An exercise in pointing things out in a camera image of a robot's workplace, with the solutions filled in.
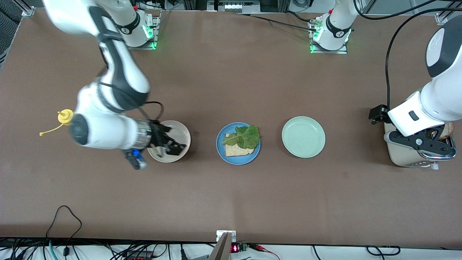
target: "brown table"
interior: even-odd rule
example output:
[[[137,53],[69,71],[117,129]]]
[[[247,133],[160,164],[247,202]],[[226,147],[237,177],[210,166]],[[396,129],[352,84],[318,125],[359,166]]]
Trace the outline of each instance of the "brown table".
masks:
[[[303,25],[286,14],[269,18]],[[134,171],[118,150],[75,145],[56,112],[103,67],[95,39],[67,35],[44,10],[25,18],[0,73],[0,235],[44,236],[69,205],[78,237],[213,241],[217,229],[259,243],[462,247],[462,156],[439,172],[389,160],[369,109],[386,98],[384,58],[404,20],[357,18],[348,55],[310,54],[306,31],[224,12],[173,12],[158,49],[134,51],[163,119],[193,135],[187,156]],[[434,17],[403,29],[390,56],[392,106],[429,81],[424,53]],[[156,106],[147,106],[152,116]],[[137,112],[129,115],[141,118]],[[317,120],[326,146],[299,159],[281,140],[295,116]],[[261,151],[245,166],[217,154],[231,122],[258,125]],[[462,143],[456,126],[456,142]],[[52,236],[77,223],[62,213]]]

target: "yellow bottle cap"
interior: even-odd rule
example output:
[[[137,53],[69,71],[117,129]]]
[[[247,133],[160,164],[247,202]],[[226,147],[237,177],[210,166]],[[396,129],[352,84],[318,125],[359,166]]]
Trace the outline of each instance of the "yellow bottle cap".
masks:
[[[58,121],[61,123],[60,126],[53,128],[52,130],[48,130],[46,132],[40,132],[39,135],[43,136],[43,134],[52,132],[63,125],[69,125],[71,123],[72,117],[74,116],[74,112],[70,109],[64,109],[61,112],[58,112]]]

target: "white robotic arm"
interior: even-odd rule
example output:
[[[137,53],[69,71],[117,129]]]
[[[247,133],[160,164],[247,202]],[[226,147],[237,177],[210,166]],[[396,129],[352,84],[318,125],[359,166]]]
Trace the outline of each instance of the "white robotic arm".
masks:
[[[456,16],[428,43],[426,65],[432,81],[386,115],[377,111],[383,105],[371,110],[373,123],[377,122],[373,118],[381,114],[382,121],[392,123],[398,130],[387,132],[386,142],[431,155],[455,155],[452,144],[439,139],[442,125],[462,119],[461,55],[462,16]]]
[[[462,17],[457,16],[435,32],[428,43],[426,65],[432,81],[388,112],[404,136],[462,119],[461,55]]]
[[[185,145],[165,134],[168,127],[124,114],[145,103],[150,87],[109,14],[92,0],[43,2],[51,21],[62,31],[95,36],[107,65],[107,72],[78,94],[69,126],[73,140],[90,148],[121,149],[135,169],[146,166],[140,153],[151,144],[165,147],[167,154],[178,155]]]
[[[355,0],[336,0],[335,7],[320,17],[321,26],[313,41],[326,50],[338,50],[347,41],[358,12]]]

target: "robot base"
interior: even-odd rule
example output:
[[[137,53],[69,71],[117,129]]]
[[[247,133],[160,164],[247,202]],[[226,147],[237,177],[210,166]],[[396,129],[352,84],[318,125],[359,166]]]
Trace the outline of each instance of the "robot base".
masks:
[[[149,40],[147,40],[145,44],[138,46],[138,47],[127,46],[129,50],[155,50],[157,48],[157,39],[159,36],[159,26],[160,26],[160,16],[152,16],[151,14],[147,14],[147,15],[148,15],[147,25],[154,27],[152,29],[148,27],[143,28],[146,33],[146,37],[148,37]]]
[[[385,127],[385,133],[389,131],[395,131],[396,127],[392,124],[383,124]],[[454,145],[452,136],[449,138],[449,142]],[[388,153],[391,161],[401,167],[430,167],[432,170],[438,170],[438,162],[448,161],[456,156],[449,155],[447,157],[432,156],[426,153],[418,152],[414,149],[394,145],[387,143]]]
[[[314,38],[318,38],[320,36],[318,31],[322,30],[322,24],[325,23],[325,19],[323,20],[322,17],[316,17],[315,21],[316,21],[316,24],[314,25],[312,23],[308,23],[309,28],[314,28],[317,30],[316,32],[309,31],[308,36],[310,38],[310,53],[347,54],[348,53],[348,49],[347,49],[348,36],[346,37],[346,41],[343,44],[343,46],[338,50],[326,50],[314,40]]]

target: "black cable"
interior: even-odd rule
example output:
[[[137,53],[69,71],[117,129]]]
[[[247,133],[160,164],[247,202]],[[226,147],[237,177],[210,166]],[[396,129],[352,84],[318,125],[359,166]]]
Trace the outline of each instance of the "black cable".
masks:
[[[45,238],[45,239],[43,240],[43,245],[42,245],[42,252],[43,252],[43,259],[44,259],[44,260],[47,260],[47,256],[45,255],[45,245],[46,245],[46,241],[47,241],[47,239]]]
[[[80,260],[79,255],[77,254],[77,251],[75,250],[74,244],[72,244],[72,249],[74,250],[75,257],[77,257],[77,260]]]
[[[145,104],[159,104],[160,105],[160,112],[159,114],[156,116],[156,118],[154,120],[159,120],[162,115],[164,114],[164,105],[158,101],[147,101],[145,102]]]
[[[13,256],[15,255],[15,249],[14,249],[14,245],[16,244],[16,238],[14,239],[13,241],[13,244],[11,245],[11,255],[10,255],[10,260],[13,259]]]
[[[158,246],[158,245],[160,245],[160,244],[156,244],[156,245],[154,246],[154,249],[152,250],[152,253],[153,253],[153,254],[154,254],[154,251],[156,250],[156,246]],[[165,252],[167,252],[167,244],[165,244],[165,249],[164,249],[164,251],[163,251],[160,255],[153,255],[152,258],[161,257],[161,256],[164,255]]]
[[[317,254],[317,251],[316,251],[316,247],[313,245],[313,250],[315,251],[315,255],[316,257],[318,258],[318,260],[321,260],[321,258],[319,257],[319,255]]]
[[[385,79],[387,81],[387,108],[388,108],[388,110],[391,109],[390,108],[390,79],[389,79],[389,74],[388,74],[388,60],[389,60],[389,56],[390,56],[391,46],[393,45],[393,42],[395,41],[396,36],[401,31],[401,29],[404,27],[404,25],[406,25],[410,20],[412,20],[412,19],[416,18],[417,16],[422,15],[424,13],[439,12],[439,11],[456,11],[457,12],[457,11],[462,11],[462,8],[444,7],[444,8],[433,8],[433,9],[428,9],[428,10],[425,10],[425,11],[418,12],[415,15],[413,15],[413,16],[409,17],[408,19],[406,19],[406,21],[404,21],[398,27],[398,29],[396,29],[395,34],[391,38],[390,44],[388,45],[388,49],[387,49],[387,55],[385,57]]]
[[[116,254],[114,254],[114,251],[112,250],[111,245],[109,243],[107,243],[107,242],[106,242],[106,244],[108,245],[109,250],[111,250],[112,256],[115,257]]]
[[[304,22],[307,22],[307,23],[310,22],[310,19],[304,19],[304,18],[302,18],[302,17],[300,17],[296,12],[292,12],[292,11],[290,11],[290,10],[287,10],[286,13],[291,13],[291,14],[295,15],[295,17],[297,17],[297,19],[302,20],[302,21],[304,21]]]
[[[188,257],[186,256],[186,253],[184,252],[184,249],[183,249],[183,244],[180,244],[180,253],[181,253],[181,260],[188,260]]]
[[[356,11],[358,12],[358,14],[363,17],[363,18],[366,18],[368,20],[383,20],[383,19],[387,19],[387,18],[391,18],[391,17],[395,17],[395,16],[398,16],[398,15],[401,15],[401,14],[404,14],[404,13],[407,13],[407,12],[410,12],[410,11],[413,11],[415,9],[418,9],[422,6],[425,6],[425,5],[428,5],[430,3],[433,3],[433,2],[436,2],[438,0],[429,0],[425,3],[422,3],[420,5],[417,5],[417,6],[414,6],[414,7],[411,7],[407,10],[404,10],[404,11],[401,11],[401,12],[397,12],[397,13],[394,13],[394,14],[390,14],[390,15],[385,15],[385,16],[380,16],[380,17],[370,17],[370,16],[366,16],[364,15],[363,13],[361,13],[361,11],[359,10],[358,8],[358,4],[356,3],[356,1],[353,1],[353,4],[354,4],[354,8],[356,9]]]
[[[136,243],[136,244],[131,244],[128,248],[118,252],[115,254],[115,257],[111,257],[109,260],[117,260],[119,257],[124,257],[125,253],[128,253],[128,251],[136,250],[137,247],[141,246],[143,242],[141,243]]]
[[[37,244],[37,245],[34,247],[34,250],[32,250],[32,253],[26,258],[26,260],[32,259],[32,256],[34,255],[35,250],[37,250],[37,248],[38,248],[39,246],[40,246],[40,243]]]
[[[49,237],[48,237],[48,234],[49,234],[51,228],[53,227],[53,225],[55,224],[56,217],[58,216],[58,212],[59,212],[59,210],[60,210],[61,208],[66,208],[66,209],[71,213],[71,215],[72,215],[75,219],[77,219],[77,221],[79,222],[79,228],[78,228],[78,229],[67,239],[67,241],[66,241],[66,247],[65,247],[65,249],[64,249],[64,252],[65,252],[65,253],[64,253],[64,259],[67,260],[67,255],[69,254],[69,247],[68,247],[69,241],[70,241],[70,240],[72,239],[72,237],[74,237],[74,235],[77,234],[77,232],[79,232],[79,230],[82,228],[82,221],[80,220],[79,217],[77,217],[77,216],[74,214],[74,212],[72,212],[72,210],[71,210],[71,208],[69,208],[69,206],[67,206],[67,205],[61,205],[61,206],[59,206],[59,208],[56,210],[55,217],[53,218],[53,221],[51,222],[51,225],[50,225],[50,227],[48,228],[47,233],[45,234],[45,237],[46,237],[46,238],[49,238]]]
[[[373,253],[369,250],[369,248],[375,248],[377,250],[378,253]],[[366,246],[366,251],[373,255],[373,256],[380,256],[382,257],[382,260],[385,260],[385,256],[395,256],[395,255],[399,255],[401,253],[401,247],[389,247],[389,248],[397,248],[398,251],[396,253],[390,253],[390,254],[384,254],[382,253],[382,251],[377,247],[377,246]]]
[[[286,25],[286,26],[295,27],[295,28],[304,29],[304,30],[309,30],[309,31],[316,31],[316,29],[314,29],[314,28],[308,28],[308,27],[303,27],[303,26],[298,26],[298,25],[286,24],[286,23],[283,23],[283,22],[280,22],[280,21],[276,21],[276,20],[273,20],[273,19],[268,19],[268,18],[264,18],[264,17],[260,17],[260,16],[251,16],[251,15],[249,15],[249,16],[254,17],[254,18],[258,18],[258,19],[263,19],[263,20],[266,20],[266,21],[269,21],[269,22],[274,22],[274,23],[277,23],[277,24],[280,24],[280,25]]]
[[[59,208],[56,210],[55,217],[53,218],[53,221],[52,221],[50,227],[48,228],[47,233],[45,234],[45,237],[46,237],[47,239],[50,238],[50,237],[48,236],[48,234],[50,233],[51,228],[52,228],[53,225],[55,224],[56,217],[58,216],[58,212],[59,212],[59,210],[60,210],[61,208],[66,208],[67,210],[69,210],[69,212],[71,213],[71,215],[72,215],[75,219],[77,219],[77,221],[79,222],[79,228],[74,232],[74,234],[72,234],[72,236],[70,236],[70,237],[68,238],[67,241],[71,240],[71,238],[82,228],[82,221],[80,220],[80,218],[78,218],[78,217],[74,214],[74,212],[72,212],[71,208],[69,208],[69,206],[67,206],[67,205],[61,205],[61,206],[59,206]]]

